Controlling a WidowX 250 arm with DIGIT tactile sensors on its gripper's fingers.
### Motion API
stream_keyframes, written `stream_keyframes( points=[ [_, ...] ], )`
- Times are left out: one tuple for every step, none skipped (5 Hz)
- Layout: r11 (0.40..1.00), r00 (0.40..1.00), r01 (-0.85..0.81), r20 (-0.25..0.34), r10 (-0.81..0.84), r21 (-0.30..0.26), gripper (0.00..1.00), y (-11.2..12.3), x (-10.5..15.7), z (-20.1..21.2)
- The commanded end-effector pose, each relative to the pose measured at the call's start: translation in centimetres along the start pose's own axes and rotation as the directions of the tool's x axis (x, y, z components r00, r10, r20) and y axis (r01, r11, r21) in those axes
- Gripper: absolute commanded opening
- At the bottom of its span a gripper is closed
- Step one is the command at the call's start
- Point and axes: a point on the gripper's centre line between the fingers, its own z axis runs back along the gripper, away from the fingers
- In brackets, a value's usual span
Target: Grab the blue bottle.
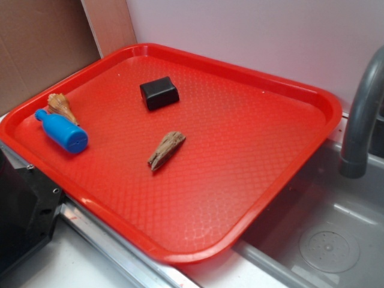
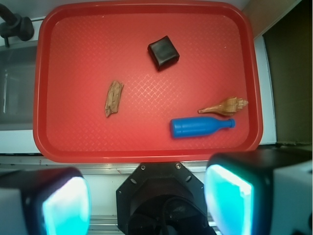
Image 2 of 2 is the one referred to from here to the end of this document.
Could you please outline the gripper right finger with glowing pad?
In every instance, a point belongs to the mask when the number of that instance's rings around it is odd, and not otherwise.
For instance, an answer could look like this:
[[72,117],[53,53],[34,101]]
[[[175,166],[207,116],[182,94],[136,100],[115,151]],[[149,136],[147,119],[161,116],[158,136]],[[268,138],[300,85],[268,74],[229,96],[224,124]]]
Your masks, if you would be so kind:
[[310,235],[313,232],[313,154],[260,148],[213,155],[204,196],[223,235]]

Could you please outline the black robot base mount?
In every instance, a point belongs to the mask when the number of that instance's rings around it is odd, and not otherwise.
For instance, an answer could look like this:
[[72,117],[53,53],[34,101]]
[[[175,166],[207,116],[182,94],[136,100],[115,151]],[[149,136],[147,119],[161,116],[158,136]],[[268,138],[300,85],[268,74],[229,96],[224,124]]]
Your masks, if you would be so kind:
[[125,235],[214,235],[204,184],[181,163],[141,163],[116,190]]

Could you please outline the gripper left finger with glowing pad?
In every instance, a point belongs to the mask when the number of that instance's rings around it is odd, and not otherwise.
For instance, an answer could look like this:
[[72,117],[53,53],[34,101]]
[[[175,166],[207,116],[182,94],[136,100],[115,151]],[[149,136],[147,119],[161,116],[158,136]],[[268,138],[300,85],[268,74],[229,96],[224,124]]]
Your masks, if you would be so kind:
[[86,235],[91,196],[74,167],[0,174],[2,235]]

